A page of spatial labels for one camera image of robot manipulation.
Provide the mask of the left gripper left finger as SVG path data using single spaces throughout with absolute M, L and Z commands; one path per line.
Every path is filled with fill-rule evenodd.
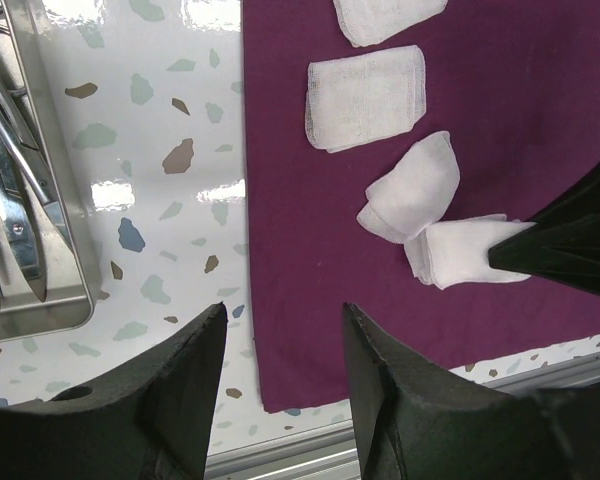
M 0 408 L 0 479 L 201 479 L 227 337 L 224 304 L 53 398 Z

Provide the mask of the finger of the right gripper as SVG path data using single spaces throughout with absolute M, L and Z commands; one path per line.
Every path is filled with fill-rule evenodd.
M 600 296 L 600 162 L 530 221 L 488 250 L 489 265 Z

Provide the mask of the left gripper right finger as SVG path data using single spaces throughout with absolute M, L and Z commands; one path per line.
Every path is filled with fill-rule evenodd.
M 600 479 L 600 383 L 501 393 L 342 314 L 362 478 Z

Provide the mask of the white gauze pad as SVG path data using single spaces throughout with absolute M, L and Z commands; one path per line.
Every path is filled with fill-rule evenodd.
M 406 241 L 404 250 L 413 276 L 440 290 L 462 283 L 516 283 L 529 276 L 491 267 L 488 251 L 533 225 L 504 214 L 440 221 Z
M 305 132 L 316 149 L 335 153 L 407 133 L 426 111 L 426 63 L 416 45 L 308 66 Z
M 417 237 L 447 211 L 460 182 L 450 133 L 416 142 L 395 167 L 365 190 L 367 203 L 356 220 L 391 243 Z
M 334 0 L 339 27 L 353 47 L 380 44 L 440 14 L 447 0 Z

